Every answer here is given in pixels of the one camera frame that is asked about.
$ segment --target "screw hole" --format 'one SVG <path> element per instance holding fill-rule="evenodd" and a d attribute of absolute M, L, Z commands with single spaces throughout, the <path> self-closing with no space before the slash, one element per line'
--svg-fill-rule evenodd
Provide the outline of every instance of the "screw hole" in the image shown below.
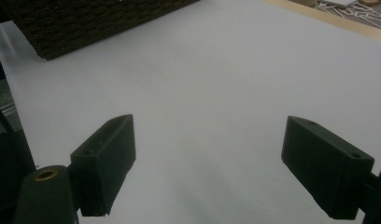
<path fill-rule="evenodd" d="M 52 179 L 54 176 L 57 175 L 56 170 L 46 170 L 36 175 L 35 180 L 36 181 L 45 181 Z"/>
<path fill-rule="evenodd" d="M 361 158 L 361 155 L 359 155 L 357 153 L 351 153 L 350 156 L 353 157 L 353 158 L 357 158 L 357 159 Z"/>

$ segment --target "woven basket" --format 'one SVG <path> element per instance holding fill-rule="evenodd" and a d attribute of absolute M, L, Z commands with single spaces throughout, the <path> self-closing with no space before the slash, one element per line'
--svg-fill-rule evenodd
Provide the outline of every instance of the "woven basket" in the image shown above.
<path fill-rule="evenodd" d="M 36 53 L 53 59 L 198 0 L 0 0 Z"/>

